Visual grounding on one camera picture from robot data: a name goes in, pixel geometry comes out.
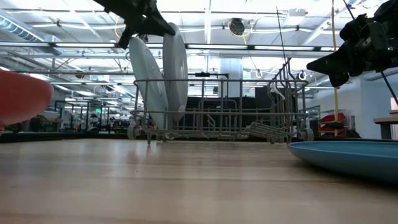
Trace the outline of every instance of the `wooden table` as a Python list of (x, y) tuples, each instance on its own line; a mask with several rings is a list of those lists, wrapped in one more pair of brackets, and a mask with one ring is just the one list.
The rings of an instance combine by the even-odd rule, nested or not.
[(391, 125), (398, 124), (398, 116), (390, 116), (387, 118), (374, 118), (373, 122), (380, 124), (381, 139), (392, 139)]
[(0, 144), (1, 224), (396, 224), (398, 194), (285, 144), (81, 139)]

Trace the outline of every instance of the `yellow cable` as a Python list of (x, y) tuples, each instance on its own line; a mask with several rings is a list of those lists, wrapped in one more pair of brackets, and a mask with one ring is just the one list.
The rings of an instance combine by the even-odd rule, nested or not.
[(119, 21), (119, 18), (117, 18), (116, 22), (114, 23), (114, 33), (116, 34), (116, 37), (120, 38), (120, 36), (119, 36), (119, 34), (118, 34), (117, 30), (116, 30), (116, 28), (118, 26), (118, 21)]
[[(335, 0), (331, 0), (331, 32), (333, 34), (333, 46), (334, 51), (337, 51), (336, 46), (336, 30), (335, 30)], [(337, 95), (337, 88), (335, 88), (335, 121), (338, 121), (338, 95)], [(337, 137), (338, 131), (335, 130), (335, 137)]]

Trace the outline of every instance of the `ceiling duct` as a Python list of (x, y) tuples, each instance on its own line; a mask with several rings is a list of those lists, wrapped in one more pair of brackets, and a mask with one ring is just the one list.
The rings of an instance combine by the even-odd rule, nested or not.
[[(10, 14), (0, 9), (0, 28), (17, 35), (28, 42), (59, 42), (60, 40), (50, 34), (33, 30), (27, 24), (14, 19)], [(60, 55), (62, 52), (53, 47), (40, 47), (41, 52)]]

